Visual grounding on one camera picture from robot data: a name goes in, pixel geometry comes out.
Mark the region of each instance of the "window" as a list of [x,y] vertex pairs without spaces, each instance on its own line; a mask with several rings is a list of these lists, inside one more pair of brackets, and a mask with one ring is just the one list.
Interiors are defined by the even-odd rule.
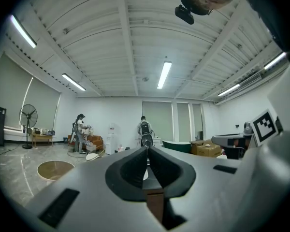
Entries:
[[34,78],[28,89],[25,99],[26,104],[34,106],[38,120],[34,127],[53,129],[54,118],[60,93]]
[[151,124],[156,137],[173,141],[172,103],[144,101],[143,115]]
[[195,128],[196,139],[201,139],[200,135],[203,137],[203,125],[202,125],[202,115],[201,115],[201,105],[193,104],[193,119]]
[[191,141],[189,104],[177,103],[179,141]]
[[5,125],[19,128],[19,112],[32,76],[3,54],[0,58],[0,107]]

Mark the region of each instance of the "fluorescent light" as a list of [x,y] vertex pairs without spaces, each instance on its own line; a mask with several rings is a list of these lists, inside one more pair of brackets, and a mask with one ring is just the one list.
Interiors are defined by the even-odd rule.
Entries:
[[164,62],[163,69],[162,69],[162,72],[161,72],[161,76],[160,76],[160,80],[159,80],[157,89],[162,89],[163,88],[165,79],[168,76],[168,73],[170,71],[171,66],[172,66],[171,62]]
[[271,66],[273,66],[274,64],[276,64],[278,61],[280,61],[285,55],[286,55],[286,53],[283,52],[282,54],[280,54],[279,56],[277,56],[275,59],[273,59],[270,63],[268,63],[267,65],[265,65],[264,66],[264,69],[267,70],[268,68],[270,68]]
[[233,86],[233,87],[227,89],[226,91],[223,91],[222,93],[218,94],[218,96],[223,96],[223,95],[225,95],[225,94],[231,92],[232,90],[236,89],[236,88],[239,87],[239,86],[240,86],[239,84],[236,84],[235,86]]
[[30,35],[26,32],[26,30],[20,25],[18,20],[15,18],[14,15],[11,15],[11,22],[14,24],[18,32],[25,38],[25,40],[31,45],[33,48],[36,47],[36,43],[34,40],[30,37]]
[[70,78],[66,73],[62,74],[62,76],[67,79],[70,83],[74,84],[75,86],[77,86],[80,90],[82,91],[86,91],[85,88],[83,88],[82,86],[80,86],[76,81],[74,81],[72,78]]

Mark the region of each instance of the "cable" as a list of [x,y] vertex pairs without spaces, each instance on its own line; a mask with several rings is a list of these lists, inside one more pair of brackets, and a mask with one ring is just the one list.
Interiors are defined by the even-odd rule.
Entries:
[[5,152],[0,153],[0,155],[3,155],[3,154],[5,154],[5,153],[7,153],[7,152],[9,152],[9,151],[16,150],[19,146],[20,146],[20,144],[18,144],[18,146],[17,146],[16,148],[14,148],[14,149],[9,149],[9,150],[7,150],[7,151],[5,151]]
[[75,157],[75,156],[69,155],[69,153],[71,153],[71,152],[70,152],[70,151],[67,151],[67,154],[68,154],[68,156],[70,156],[70,157],[74,157],[74,158],[83,158],[83,159],[86,158],[86,156],[85,156],[85,157]]
[[139,138],[137,139],[136,147],[139,145],[140,141],[141,141],[141,135],[139,134]]
[[[101,146],[102,146],[102,151],[98,155],[100,155],[105,150],[105,148],[103,148],[103,145],[99,145],[98,147],[96,147],[96,149],[100,148]],[[67,155],[70,156],[70,157],[83,158],[83,159],[86,158],[86,156],[85,157],[75,157],[75,156],[70,155],[69,153],[71,153],[71,152],[70,151],[67,151]]]

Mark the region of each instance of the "white wall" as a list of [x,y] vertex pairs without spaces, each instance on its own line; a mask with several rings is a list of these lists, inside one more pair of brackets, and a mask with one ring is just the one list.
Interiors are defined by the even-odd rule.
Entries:
[[104,142],[109,126],[114,123],[117,145],[135,148],[138,134],[136,127],[142,116],[142,100],[139,98],[77,98],[76,116],[84,114],[84,124],[91,125],[94,134]]
[[[108,127],[111,123],[116,126],[117,144],[124,147],[136,147],[138,134],[136,127],[142,116],[142,102],[172,102],[169,98],[141,98],[141,97],[108,97],[108,98],[77,98],[75,118],[82,113],[86,116],[85,124],[94,128],[94,134],[106,140]],[[175,102],[201,104],[203,116],[204,138],[211,138],[219,133],[218,108],[211,102],[176,99]]]
[[60,96],[54,131],[56,132],[56,141],[63,141],[72,132],[72,123],[77,117],[76,111],[76,97],[67,93],[62,93]]
[[[71,134],[72,123],[75,120],[76,114],[76,97],[69,93],[62,93],[60,96],[59,105],[57,108],[54,130],[56,135],[53,137],[54,142],[63,141],[63,137]],[[4,139],[11,141],[25,141],[26,134],[4,130]]]
[[219,134],[241,133],[244,123],[253,120],[264,110],[269,109],[274,120],[277,113],[270,104],[267,94],[276,85],[275,79],[245,95],[217,106],[220,128]]

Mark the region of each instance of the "standing fan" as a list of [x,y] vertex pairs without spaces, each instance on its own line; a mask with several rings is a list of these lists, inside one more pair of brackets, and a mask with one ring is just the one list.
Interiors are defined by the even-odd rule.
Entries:
[[32,105],[24,105],[19,112],[20,123],[27,128],[26,130],[26,144],[23,145],[24,149],[31,149],[32,145],[28,145],[28,129],[34,127],[38,120],[37,110]]

